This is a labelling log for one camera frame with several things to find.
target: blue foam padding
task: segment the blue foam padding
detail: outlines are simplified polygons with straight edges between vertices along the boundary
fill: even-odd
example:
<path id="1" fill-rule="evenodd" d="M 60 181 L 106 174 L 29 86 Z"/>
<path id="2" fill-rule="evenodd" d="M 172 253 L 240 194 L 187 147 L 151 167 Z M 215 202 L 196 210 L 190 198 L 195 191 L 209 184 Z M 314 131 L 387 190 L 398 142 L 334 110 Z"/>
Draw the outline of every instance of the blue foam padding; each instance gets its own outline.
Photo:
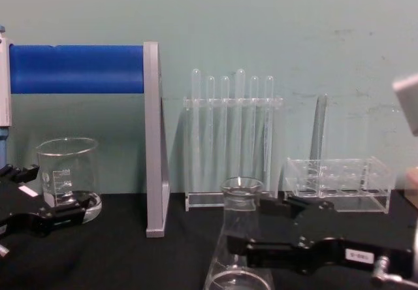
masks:
<path id="1" fill-rule="evenodd" d="M 13 94 L 144 93 L 142 46 L 10 47 Z"/>

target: black tabletop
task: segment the black tabletop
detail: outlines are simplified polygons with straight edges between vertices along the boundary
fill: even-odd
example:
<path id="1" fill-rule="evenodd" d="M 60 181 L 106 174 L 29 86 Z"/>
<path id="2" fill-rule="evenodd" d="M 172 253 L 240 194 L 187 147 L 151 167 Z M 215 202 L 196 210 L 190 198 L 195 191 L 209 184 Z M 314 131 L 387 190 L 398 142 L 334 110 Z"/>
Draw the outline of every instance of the black tabletop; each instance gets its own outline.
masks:
<path id="1" fill-rule="evenodd" d="M 398 193 L 389 214 L 416 218 Z M 363 214 L 359 221 L 376 223 L 379 217 Z M 0 289 L 201 290 L 221 226 L 222 209 L 185 212 L 184 195 L 172 194 L 165 237 L 146 238 L 145 195 L 103 195 L 103 210 L 90 223 L 46 238 L 2 239 L 10 253 L 0 260 Z M 287 231 L 286 223 L 271 218 L 263 218 L 261 227 L 270 234 Z M 321 268 L 312 276 L 272 273 L 276 290 L 373 289 L 369 273 L 342 267 Z"/>

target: metal bracket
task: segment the metal bracket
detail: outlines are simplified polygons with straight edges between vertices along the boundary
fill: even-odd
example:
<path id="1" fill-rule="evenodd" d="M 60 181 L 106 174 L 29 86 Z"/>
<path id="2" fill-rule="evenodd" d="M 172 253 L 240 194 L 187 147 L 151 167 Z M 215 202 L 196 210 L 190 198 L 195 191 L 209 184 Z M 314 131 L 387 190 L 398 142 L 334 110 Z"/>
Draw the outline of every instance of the metal bracket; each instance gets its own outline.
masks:
<path id="1" fill-rule="evenodd" d="M 161 64 L 157 42 L 144 43 L 146 190 L 148 238 L 164 236 L 170 199 Z"/>
<path id="2" fill-rule="evenodd" d="M 0 25 L 0 127 L 10 127 L 12 125 L 12 102 L 8 49 L 12 42 L 4 37 L 4 32 L 4 27 Z"/>

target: test tube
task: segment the test tube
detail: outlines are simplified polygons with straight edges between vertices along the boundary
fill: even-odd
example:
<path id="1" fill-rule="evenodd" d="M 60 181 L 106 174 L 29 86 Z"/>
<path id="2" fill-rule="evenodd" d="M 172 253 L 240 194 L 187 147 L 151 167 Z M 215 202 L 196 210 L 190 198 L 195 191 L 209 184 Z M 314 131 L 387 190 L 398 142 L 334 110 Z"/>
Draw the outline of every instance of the test tube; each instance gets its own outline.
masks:
<path id="1" fill-rule="evenodd" d="M 273 130 L 273 107 L 269 98 L 273 98 L 274 78 L 267 76 L 265 79 L 265 121 L 264 121 L 264 172 L 266 188 L 270 188 L 270 160 L 272 155 L 272 130 Z"/>
<path id="2" fill-rule="evenodd" d="M 204 128 L 204 166 L 203 166 L 203 185 L 204 188 L 210 189 L 212 184 L 212 162 L 214 147 L 214 86 L 215 78 L 209 76 L 206 79 L 206 125 Z"/>
<path id="3" fill-rule="evenodd" d="M 254 173 L 253 171 L 253 162 L 254 162 L 254 149 L 255 149 L 255 111 L 257 109 L 257 93 L 259 87 L 259 77 L 252 76 L 249 81 L 249 97 L 250 97 L 250 106 L 249 106 L 249 169 L 247 171 L 251 172 L 251 175 Z"/>
<path id="4" fill-rule="evenodd" d="M 191 129 L 192 143 L 192 188 L 196 189 L 201 182 L 201 151 L 199 138 L 199 101 L 201 98 L 201 82 L 202 76 L 198 69 L 194 69 L 191 73 L 191 89 L 192 89 L 192 109 L 193 109 L 193 125 Z"/>
<path id="5" fill-rule="evenodd" d="M 228 104 L 229 104 L 229 88 L 230 81 L 227 76 L 222 76 L 219 79 L 220 89 L 219 96 L 221 97 L 220 117 L 219 117 L 219 155 L 217 157 L 217 179 L 220 182 L 225 181 L 227 178 L 226 166 L 227 166 L 227 119 L 228 119 Z"/>
<path id="6" fill-rule="evenodd" d="M 240 176 L 241 171 L 241 136 L 242 136 L 242 98 L 244 96 L 244 85 L 246 82 L 246 73 L 243 69 L 238 69 L 235 74 L 235 121 L 236 134 L 233 136 L 234 152 L 233 157 L 233 176 Z"/>
<path id="7" fill-rule="evenodd" d="M 309 176 L 319 175 L 319 169 L 321 168 L 320 160 L 322 159 L 322 142 L 326 112 L 327 95 L 325 94 L 320 95 L 316 100 L 315 116 L 313 118 L 311 152 L 309 157 Z M 313 189 L 317 189 L 317 178 L 310 178 L 306 187 L 313 187 Z"/>

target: teal wall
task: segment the teal wall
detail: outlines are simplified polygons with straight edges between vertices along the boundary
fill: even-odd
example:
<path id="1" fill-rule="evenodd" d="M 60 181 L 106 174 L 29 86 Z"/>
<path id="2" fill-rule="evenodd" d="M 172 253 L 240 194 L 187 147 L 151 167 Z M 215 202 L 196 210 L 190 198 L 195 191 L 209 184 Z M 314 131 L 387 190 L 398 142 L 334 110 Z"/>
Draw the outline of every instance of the teal wall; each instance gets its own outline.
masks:
<path id="1" fill-rule="evenodd" d="M 16 44 L 159 41 L 173 191 L 183 191 L 182 179 L 178 178 L 181 147 L 174 141 L 182 130 L 183 97 L 190 91 L 193 68 L 215 76 L 232 75 L 238 68 L 244 68 L 248 75 L 271 74 L 277 81 L 276 95 L 292 102 L 309 101 L 327 92 L 353 106 L 364 97 L 372 107 L 396 103 L 391 82 L 418 70 L 417 3 L 0 0 L 0 22 Z M 9 142 L 13 163 L 34 161 L 33 148 L 47 138 L 85 135 L 101 145 L 103 191 L 143 189 L 143 96 L 15 95 L 13 99 L 14 127 Z M 309 117 L 301 119 L 301 123 L 309 121 Z M 309 130 L 306 134 L 288 131 L 293 140 L 288 141 L 288 154 L 284 155 L 292 155 L 294 145 L 305 141 Z M 412 142 L 402 143 L 399 150 Z M 418 162 L 415 153 L 405 158 L 400 151 L 394 156 L 410 165 Z"/>

